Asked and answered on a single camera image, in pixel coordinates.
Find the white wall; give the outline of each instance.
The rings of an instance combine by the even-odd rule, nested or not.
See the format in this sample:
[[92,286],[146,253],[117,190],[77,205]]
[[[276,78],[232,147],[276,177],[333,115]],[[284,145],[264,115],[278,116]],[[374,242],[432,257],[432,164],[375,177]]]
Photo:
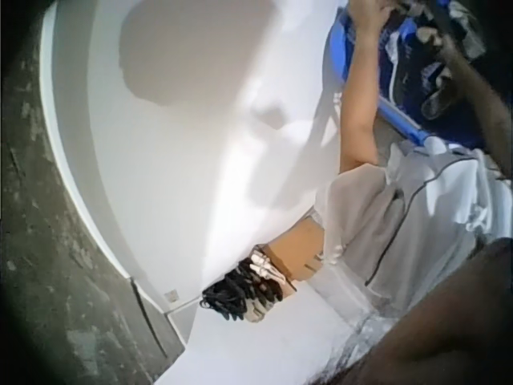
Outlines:
[[[165,310],[286,230],[335,174],[336,84],[321,91],[337,4],[59,6],[54,92],[73,177],[107,244]],[[168,307],[170,290],[180,300]]]

